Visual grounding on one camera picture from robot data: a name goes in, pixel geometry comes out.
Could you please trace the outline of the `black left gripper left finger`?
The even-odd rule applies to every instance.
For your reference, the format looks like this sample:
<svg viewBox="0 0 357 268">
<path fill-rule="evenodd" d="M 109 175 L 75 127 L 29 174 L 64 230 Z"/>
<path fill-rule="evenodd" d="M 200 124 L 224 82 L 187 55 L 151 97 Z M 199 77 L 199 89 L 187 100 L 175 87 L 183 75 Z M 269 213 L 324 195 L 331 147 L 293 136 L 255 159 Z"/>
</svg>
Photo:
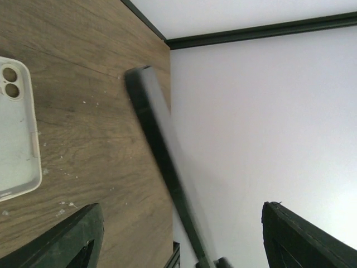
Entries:
<svg viewBox="0 0 357 268">
<path fill-rule="evenodd" d="M 103 237 L 102 208 L 89 204 L 1 258 L 1 267 L 97 267 Z"/>
</svg>

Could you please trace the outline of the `beige phone case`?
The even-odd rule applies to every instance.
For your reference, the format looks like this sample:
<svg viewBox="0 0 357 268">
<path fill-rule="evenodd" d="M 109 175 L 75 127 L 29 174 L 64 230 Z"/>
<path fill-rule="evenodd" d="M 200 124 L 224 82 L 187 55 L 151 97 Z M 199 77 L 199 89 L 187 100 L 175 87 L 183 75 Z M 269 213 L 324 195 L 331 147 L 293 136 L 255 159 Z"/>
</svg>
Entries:
<svg viewBox="0 0 357 268">
<path fill-rule="evenodd" d="M 41 182 L 31 75 L 24 63 L 1 57 L 1 201 L 29 193 Z"/>
</svg>

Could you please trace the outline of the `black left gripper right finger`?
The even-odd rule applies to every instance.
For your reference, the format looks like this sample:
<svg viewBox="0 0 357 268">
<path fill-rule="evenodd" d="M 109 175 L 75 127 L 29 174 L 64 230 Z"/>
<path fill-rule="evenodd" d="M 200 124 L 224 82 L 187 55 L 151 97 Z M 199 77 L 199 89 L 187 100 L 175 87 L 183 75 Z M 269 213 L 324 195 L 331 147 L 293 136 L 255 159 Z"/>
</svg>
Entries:
<svg viewBox="0 0 357 268">
<path fill-rule="evenodd" d="M 269 267 L 356 267 L 356 250 L 277 202 L 262 209 Z"/>
</svg>

